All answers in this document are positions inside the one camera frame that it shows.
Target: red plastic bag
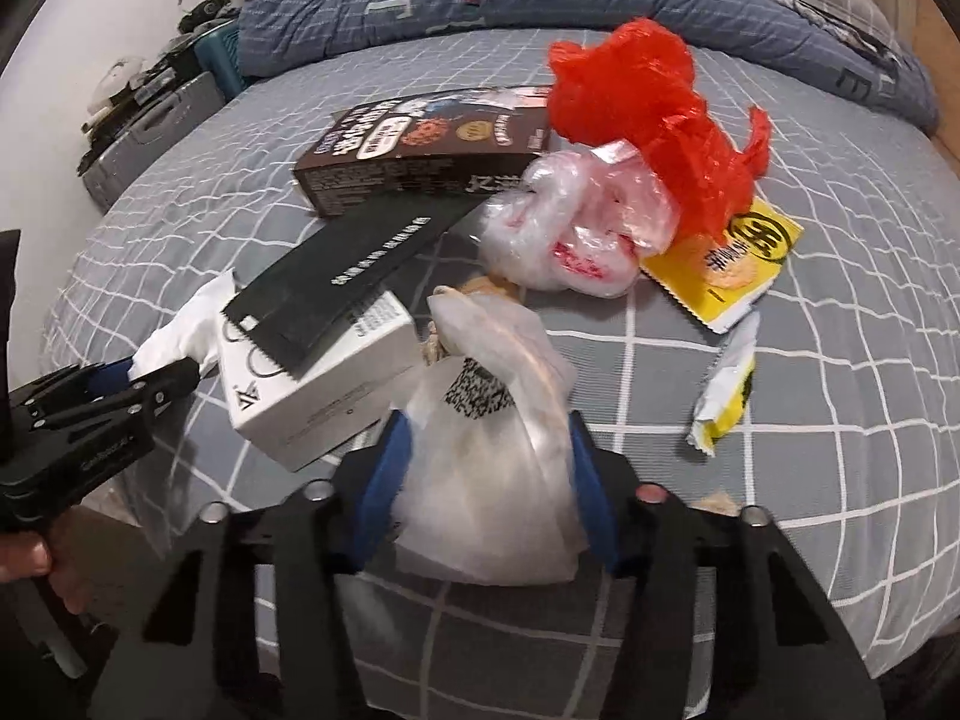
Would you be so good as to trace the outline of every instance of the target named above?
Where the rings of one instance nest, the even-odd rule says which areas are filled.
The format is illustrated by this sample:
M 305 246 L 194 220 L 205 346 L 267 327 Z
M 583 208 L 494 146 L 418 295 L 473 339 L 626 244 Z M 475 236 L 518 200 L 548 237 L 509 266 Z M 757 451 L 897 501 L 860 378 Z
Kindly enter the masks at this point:
M 676 240 L 723 241 L 731 217 L 750 210 L 754 178 L 767 170 L 766 111 L 751 107 L 750 143 L 737 151 L 693 91 L 686 44 L 649 19 L 626 23 L 589 49 L 556 42 L 548 60 L 557 76 L 547 102 L 555 131 L 588 146 L 630 141 L 680 208 Z

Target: cardboard packaging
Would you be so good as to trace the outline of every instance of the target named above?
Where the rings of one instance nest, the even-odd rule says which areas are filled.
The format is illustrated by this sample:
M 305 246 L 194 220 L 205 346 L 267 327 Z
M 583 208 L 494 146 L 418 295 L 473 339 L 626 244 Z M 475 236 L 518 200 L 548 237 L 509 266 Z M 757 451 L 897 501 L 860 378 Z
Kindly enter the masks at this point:
M 304 366 L 347 329 L 350 307 L 376 295 L 384 279 L 480 201 L 462 191 L 375 194 L 256 276 L 224 314 L 299 379 Z
M 357 105 L 296 161 L 294 176 L 325 217 L 381 189 L 515 189 L 547 151 L 549 91 L 461 89 Z
M 291 471 L 342 445 L 402 401 L 424 362 L 413 319 L 389 292 L 355 310 L 304 375 L 287 375 L 221 316 L 220 375 L 234 429 Z

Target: finger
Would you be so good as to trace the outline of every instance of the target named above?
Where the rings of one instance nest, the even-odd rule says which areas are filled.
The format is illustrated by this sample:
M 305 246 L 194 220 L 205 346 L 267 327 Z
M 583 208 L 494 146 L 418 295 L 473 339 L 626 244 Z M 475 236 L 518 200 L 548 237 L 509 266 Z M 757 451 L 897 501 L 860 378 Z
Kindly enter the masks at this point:
M 73 509 L 66 509 L 66 512 L 57 517 L 47 531 L 47 543 L 55 557 L 66 548 L 73 519 Z
M 80 573 L 69 563 L 50 572 L 50 586 L 71 614 L 79 614 L 89 602 L 89 589 Z
M 0 536 L 0 583 L 42 576 L 52 563 L 50 550 L 36 533 Z

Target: yellow snack wrapper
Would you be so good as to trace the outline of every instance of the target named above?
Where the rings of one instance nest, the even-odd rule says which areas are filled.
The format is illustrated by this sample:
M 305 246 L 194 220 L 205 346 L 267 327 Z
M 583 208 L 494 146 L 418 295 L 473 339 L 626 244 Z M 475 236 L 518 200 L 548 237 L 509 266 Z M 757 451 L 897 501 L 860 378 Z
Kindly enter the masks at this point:
M 770 289 L 802 234 L 792 218 L 755 197 L 750 211 L 731 219 L 726 245 L 686 239 L 640 267 L 710 330 L 726 333 Z
M 686 440 L 713 457 L 713 446 L 740 421 L 750 398 L 757 366 L 757 329 L 760 312 L 744 317 L 707 376 L 707 384 L 693 409 L 693 424 Z

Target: bed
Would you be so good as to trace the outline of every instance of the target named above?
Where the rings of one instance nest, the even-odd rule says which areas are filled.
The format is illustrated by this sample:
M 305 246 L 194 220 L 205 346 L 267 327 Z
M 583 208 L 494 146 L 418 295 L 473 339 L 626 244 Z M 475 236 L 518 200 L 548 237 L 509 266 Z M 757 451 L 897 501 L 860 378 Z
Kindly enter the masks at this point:
M 315 47 L 320 61 L 299 57 L 254 84 L 128 189 L 51 309 L 43 365 L 126 356 L 213 276 L 232 268 L 248 283 L 319 229 L 290 169 L 334 112 L 390 95 L 549 83 L 552 41 L 604 36 L 485 25 Z M 597 442 L 688 502 L 723 490 L 771 509 L 877 675 L 960 613 L 960 182 L 918 128 L 930 125 L 930 105 L 935 121 L 932 97 L 870 108 L 757 60 L 692 52 L 697 90 L 738 143 L 749 106 L 769 112 L 771 165 L 757 192 L 805 227 L 758 305 L 742 423 L 711 460 L 686 445 L 720 338 L 656 285 L 614 300 L 528 292 L 525 302 L 576 365 L 571 405 Z M 455 228 L 388 286 L 422 330 L 433 288 L 480 271 Z M 206 502 L 270 505 L 365 440 L 289 473 L 232 431 L 227 396 L 218 377 L 205 379 L 157 426 L 157 451 L 121 480 L 158 550 Z M 275 650 L 272 583 L 261 580 L 258 635 Z M 701 584 L 690 713 L 709 690 L 709 573 Z M 368 698 L 434 720 L 597 717 L 630 593 L 587 557 L 565 586 L 482 589 L 402 574 L 389 550 L 342 588 Z

